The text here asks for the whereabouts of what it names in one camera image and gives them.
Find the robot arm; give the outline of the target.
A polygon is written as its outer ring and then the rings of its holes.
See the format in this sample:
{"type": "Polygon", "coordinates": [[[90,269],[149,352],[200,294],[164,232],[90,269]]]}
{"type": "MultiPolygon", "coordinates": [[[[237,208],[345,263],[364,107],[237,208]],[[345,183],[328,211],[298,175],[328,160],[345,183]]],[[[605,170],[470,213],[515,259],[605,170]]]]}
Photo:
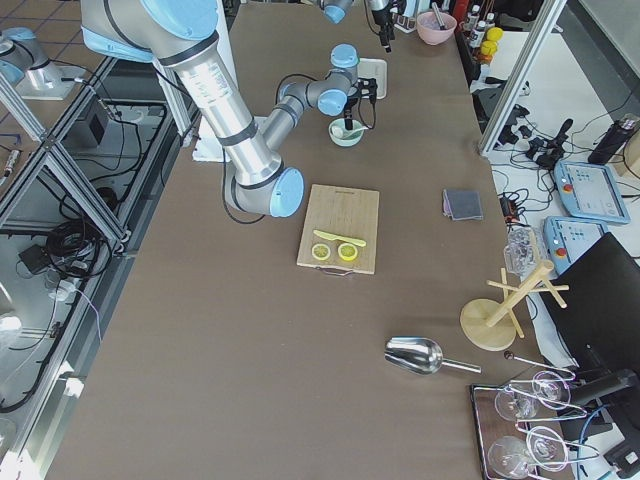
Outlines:
{"type": "MultiPolygon", "coordinates": [[[[312,4],[318,6],[333,24],[338,24],[351,10],[353,1],[319,0],[312,1],[312,4]]],[[[391,42],[395,39],[393,14],[403,13],[405,7],[405,1],[366,0],[364,2],[367,24],[374,35],[379,38],[386,53],[392,51],[391,42]]]]}
{"type": "Polygon", "coordinates": [[[224,202],[243,212],[289,217],[303,200],[304,179],[277,149],[305,110],[342,113],[358,84],[358,52],[350,44],[335,46],[324,79],[281,89],[269,116],[257,123],[218,52],[220,22],[215,1],[81,4],[89,49],[128,61],[157,61],[178,75],[233,164],[223,180],[224,202]]]}

